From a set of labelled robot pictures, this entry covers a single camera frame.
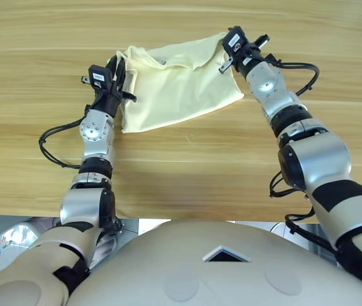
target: white sticker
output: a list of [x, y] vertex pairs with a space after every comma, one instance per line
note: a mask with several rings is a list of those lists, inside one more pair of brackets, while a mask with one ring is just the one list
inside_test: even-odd
[[235, 43], [239, 40], [240, 36], [235, 34], [232, 39], [229, 41], [228, 45], [230, 47], [233, 47], [235, 45]]
[[243, 64], [244, 66], [246, 66], [247, 63], [250, 62], [251, 60], [252, 60], [251, 58], [246, 57], [246, 58], [243, 60], [242, 64]]
[[102, 82], [105, 81], [105, 77], [103, 75], [98, 75], [97, 73], [93, 73], [93, 78]]

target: yellow cloth bag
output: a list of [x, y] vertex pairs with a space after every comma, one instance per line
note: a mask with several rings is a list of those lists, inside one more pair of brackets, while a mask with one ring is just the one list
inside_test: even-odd
[[226, 33], [146, 51], [130, 46], [117, 52], [126, 62], [124, 91], [137, 102], [123, 101], [122, 132], [161, 128], [212, 112], [243, 98], [232, 75], [218, 68], [227, 59]]

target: black cable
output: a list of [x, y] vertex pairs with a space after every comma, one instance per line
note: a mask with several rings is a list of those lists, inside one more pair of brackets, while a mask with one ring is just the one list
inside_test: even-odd
[[311, 210], [308, 214], [305, 214], [305, 215], [289, 214], [289, 215], [286, 215], [284, 217], [284, 219], [286, 220], [286, 225], [290, 229], [291, 234], [297, 233], [300, 236], [302, 236], [303, 238], [307, 239], [308, 241], [313, 242], [314, 244], [317, 244], [318, 246], [335, 254], [336, 250], [334, 250], [334, 248], [331, 246], [331, 244], [327, 240], [325, 240], [325, 239], [321, 238], [320, 236], [317, 236], [309, 231], [306, 231], [305, 229], [302, 229], [301, 227], [299, 227], [297, 224], [294, 223], [295, 221], [301, 221], [306, 218], [312, 217], [314, 214], [315, 214], [314, 208], [311, 208]]
[[273, 178], [272, 180], [270, 181], [269, 183], [269, 192], [270, 192], [270, 197], [271, 198], [282, 198], [283, 196], [287, 196], [291, 193], [294, 193], [296, 191], [299, 191], [297, 189], [294, 189], [294, 188], [290, 188], [290, 189], [286, 189], [286, 190], [283, 190], [283, 191], [275, 191], [275, 187], [281, 183], [283, 181], [283, 178], [279, 179], [277, 182], [276, 182], [276, 179], [279, 177], [279, 175], [281, 175], [282, 172], [279, 171]]
[[85, 116], [83, 116], [82, 118], [73, 121], [71, 123], [68, 124], [64, 124], [61, 126], [56, 126], [56, 127], [51, 127], [50, 129], [46, 130], [45, 132], [42, 133], [42, 135], [40, 136], [40, 139], [38, 140], [38, 143], [40, 145], [40, 150], [41, 153], [51, 162], [61, 166], [62, 168], [72, 168], [72, 169], [80, 169], [80, 165], [79, 164], [67, 164], [64, 163], [63, 161], [57, 159], [55, 156], [53, 156], [51, 153], [49, 153], [49, 151], [43, 146], [44, 143], [47, 142], [47, 138], [49, 136], [52, 136], [56, 133], [62, 132], [62, 131], [66, 131], [67, 129], [71, 129], [71, 128], [75, 128], [77, 127], [82, 120], [84, 120]]
[[[271, 198], [281, 198], [283, 196], [287, 196], [291, 193], [294, 193], [296, 191], [299, 191], [297, 189], [287, 189], [284, 191], [275, 191], [275, 187], [281, 183], [283, 181], [283, 178], [280, 178], [277, 180], [277, 178], [279, 177], [279, 175], [281, 175], [282, 172], [279, 171], [271, 180], [269, 183], [269, 190], [270, 190], [270, 197]], [[287, 227], [290, 229], [290, 233], [291, 234], [299, 234], [300, 236], [302, 236], [303, 238], [307, 239], [310, 242], [313, 242], [317, 245], [319, 245], [320, 247], [323, 247], [324, 249], [326, 249], [327, 251], [330, 251], [332, 253], [335, 253], [336, 251], [334, 250], [334, 248], [331, 246], [331, 244], [321, 238], [320, 236], [317, 236], [305, 229], [302, 229], [301, 227], [299, 227], [297, 224], [295, 224], [294, 222], [298, 222], [298, 221], [302, 221], [306, 218], [312, 217], [314, 215], [314, 209], [311, 208], [310, 212], [308, 214], [305, 215], [299, 215], [299, 214], [288, 214], [284, 217], [284, 219], [286, 220], [286, 225]]]
[[317, 79], [320, 75], [320, 69], [316, 65], [309, 64], [306, 62], [280, 62], [280, 61], [277, 61], [276, 63], [274, 63], [274, 65], [276, 67], [282, 68], [282, 69], [307, 69], [307, 70], [314, 71], [314, 76], [311, 78], [311, 80], [303, 88], [301, 88], [298, 92], [296, 92], [297, 96], [300, 96], [301, 94], [303, 94], [306, 91], [311, 91], [312, 86], [314, 85], [315, 81], [317, 81]]

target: wood grain surface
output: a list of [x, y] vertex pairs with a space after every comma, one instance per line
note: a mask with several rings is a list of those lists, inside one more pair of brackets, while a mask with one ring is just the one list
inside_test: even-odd
[[[321, 69], [302, 96], [314, 117], [348, 144], [362, 183], [362, 0], [0, 0], [0, 214], [54, 215], [75, 175], [38, 149], [46, 129], [71, 122], [92, 102], [80, 83], [129, 45], [155, 48], [240, 25], [250, 39], [267, 33], [264, 52]], [[290, 89], [310, 74], [284, 71]], [[279, 221], [309, 204], [300, 194], [268, 197], [277, 145], [247, 84], [245, 98], [174, 126], [120, 132], [113, 189], [120, 217]], [[79, 163], [77, 130], [48, 148]]]

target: robotic arm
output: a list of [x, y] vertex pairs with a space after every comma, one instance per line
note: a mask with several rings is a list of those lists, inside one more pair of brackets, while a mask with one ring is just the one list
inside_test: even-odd
[[[251, 93], [260, 102], [266, 120], [277, 137], [279, 162], [285, 182], [308, 196], [337, 260], [348, 272], [362, 280], [362, 186], [351, 180], [349, 151], [341, 138], [313, 118], [299, 101], [298, 95], [309, 89], [314, 81], [310, 81], [297, 94], [290, 92], [280, 71], [273, 67], [287, 66], [284, 67], [284, 63], [276, 61], [272, 55], [261, 55], [260, 48], [268, 40], [265, 35], [251, 43], [239, 27], [234, 27], [223, 41], [230, 58], [220, 71], [233, 65], [248, 81]], [[123, 300], [137, 298], [139, 302], [132, 305], [148, 303], [146, 297], [165, 301], [160, 305], [170, 305], [170, 300], [206, 305], [202, 302], [205, 298], [208, 298], [206, 301], [213, 301], [214, 305], [229, 305], [220, 302], [221, 294], [218, 293], [230, 291], [235, 299], [239, 296], [242, 301], [247, 301], [244, 293], [248, 290], [245, 287], [248, 282], [254, 288], [250, 297], [259, 293], [259, 299], [270, 302], [279, 291], [285, 295], [277, 295], [273, 303], [279, 299], [282, 305], [292, 305], [294, 295], [303, 298], [299, 295], [301, 286], [295, 275], [289, 273], [289, 268], [284, 272], [289, 281], [281, 278], [274, 256], [279, 257], [278, 263], [283, 268], [285, 264], [293, 268], [294, 262], [301, 263], [297, 273], [301, 273], [305, 292], [309, 296], [314, 296], [313, 290], [319, 292], [318, 286], [308, 283], [309, 278], [314, 281], [317, 277], [312, 269], [314, 263], [317, 269], [328, 273], [328, 278], [336, 277], [350, 288], [362, 285], [353, 277], [350, 278], [354, 282], [347, 280], [342, 273], [333, 271], [332, 266], [321, 263], [311, 254], [296, 249], [275, 235], [227, 222], [202, 221], [169, 224], [155, 233], [143, 235], [130, 248], [120, 250], [120, 256], [109, 262], [114, 265], [116, 278], [112, 278], [113, 272], [106, 266], [98, 271], [98, 275], [96, 272], [86, 279], [97, 241], [103, 235], [118, 232], [122, 226], [115, 216], [112, 191], [113, 120], [122, 99], [135, 100], [134, 96], [122, 91], [124, 76], [124, 61], [118, 62], [114, 57], [104, 68], [91, 66], [89, 78], [82, 78], [83, 83], [90, 84], [95, 90], [95, 100], [86, 108], [85, 117], [76, 124], [80, 126], [85, 153], [82, 164], [71, 167], [79, 171], [62, 201], [61, 225], [45, 232], [25, 253], [0, 272], [0, 305], [65, 305], [68, 299], [72, 305], [90, 305], [97, 300], [107, 303], [112, 298], [112, 288], [115, 288], [116, 295], [123, 296]], [[60, 164], [50, 154], [48, 158]], [[293, 232], [301, 234], [291, 220], [286, 221]], [[223, 247], [227, 244], [240, 249], [242, 254], [235, 254], [235, 250]], [[202, 257], [214, 247], [216, 253], [211, 251], [209, 257]], [[245, 252], [250, 253], [253, 262], [243, 254]], [[225, 258], [228, 259], [231, 254], [239, 255], [233, 261], [251, 264], [236, 269], [234, 265], [209, 263], [228, 261]], [[268, 263], [273, 263], [272, 268], [267, 269]], [[183, 268], [182, 273], [178, 271], [168, 279], [168, 272], [172, 273], [172, 269], [180, 264], [187, 265], [187, 268], [194, 267], [200, 274], [196, 277], [195, 273], [198, 272], [188, 272]], [[256, 281], [250, 282], [248, 275]], [[322, 282], [325, 278], [325, 274], [320, 277]], [[133, 289], [135, 282], [143, 285], [137, 295], [134, 295]], [[270, 291], [269, 284], [277, 291]], [[341, 288], [339, 295], [347, 290], [346, 286], [345, 289]]]
[[82, 78], [95, 90], [95, 100], [80, 122], [85, 153], [82, 164], [71, 167], [79, 173], [62, 201], [61, 225], [0, 272], [0, 305], [65, 305], [89, 276], [98, 240], [121, 229], [112, 191], [113, 119], [124, 96], [135, 99], [122, 92], [124, 77], [124, 60], [113, 57], [106, 67], [91, 66], [89, 78]]
[[284, 181], [307, 195], [336, 259], [362, 280], [362, 185], [351, 179], [346, 144], [298, 99], [311, 89], [318, 70], [302, 91], [288, 91], [281, 72], [273, 66], [290, 68], [299, 63], [285, 66], [271, 54], [263, 57], [260, 49], [268, 41], [264, 35], [251, 43], [240, 27], [230, 29], [223, 41], [229, 61], [219, 71], [234, 66], [248, 81], [277, 137]]

